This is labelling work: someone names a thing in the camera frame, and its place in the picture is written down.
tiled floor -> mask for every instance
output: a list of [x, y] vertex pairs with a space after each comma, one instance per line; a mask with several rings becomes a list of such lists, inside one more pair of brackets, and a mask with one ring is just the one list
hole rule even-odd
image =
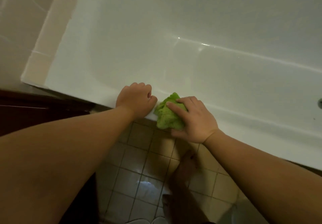
[[163, 216], [160, 196], [168, 193], [164, 181], [188, 149], [197, 152], [200, 162], [189, 189], [209, 220], [217, 222], [244, 195], [204, 145], [175, 140], [145, 119], [122, 133], [96, 171], [101, 219], [125, 223], [144, 218], [151, 222]]

person's left arm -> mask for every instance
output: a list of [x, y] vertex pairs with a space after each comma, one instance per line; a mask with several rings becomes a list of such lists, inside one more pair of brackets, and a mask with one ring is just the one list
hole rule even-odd
[[58, 223], [121, 132], [154, 108], [151, 89], [133, 83], [115, 109], [0, 137], [1, 223]]

foot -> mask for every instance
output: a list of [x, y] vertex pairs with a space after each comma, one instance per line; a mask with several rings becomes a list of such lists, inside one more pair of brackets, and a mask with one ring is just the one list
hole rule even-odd
[[170, 181], [175, 181], [177, 184], [185, 184], [197, 171], [196, 154], [189, 150], [182, 157], [181, 162], [175, 172], [172, 174]]

green cloth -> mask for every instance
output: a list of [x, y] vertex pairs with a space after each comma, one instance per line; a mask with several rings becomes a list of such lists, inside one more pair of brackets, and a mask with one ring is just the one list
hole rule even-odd
[[179, 95], [176, 92], [174, 92], [165, 100], [163, 100], [163, 102], [155, 108], [154, 114], [158, 116], [158, 120], [156, 121], [156, 126], [159, 129], [173, 128], [176, 130], [182, 130], [184, 128], [184, 123], [181, 120], [181, 118], [166, 106], [167, 102], [172, 102], [177, 106], [179, 106], [180, 108], [187, 111], [184, 104], [180, 104], [175, 101], [178, 98], [180, 98]]

person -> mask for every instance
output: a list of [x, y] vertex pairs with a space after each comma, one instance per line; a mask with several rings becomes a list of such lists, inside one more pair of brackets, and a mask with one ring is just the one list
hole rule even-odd
[[[0, 137], [1, 223], [58, 223], [121, 132], [154, 108], [151, 92], [151, 85], [133, 83], [122, 89], [115, 109]], [[187, 111], [167, 106], [185, 128], [171, 134], [203, 143], [268, 222], [322, 223], [320, 176], [229, 137], [195, 97], [177, 101]], [[170, 179], [173, 195], [164, 196], [172, 223], [208, 222], [184, 184], [194, 172], [194, 157], [185, 155]]]

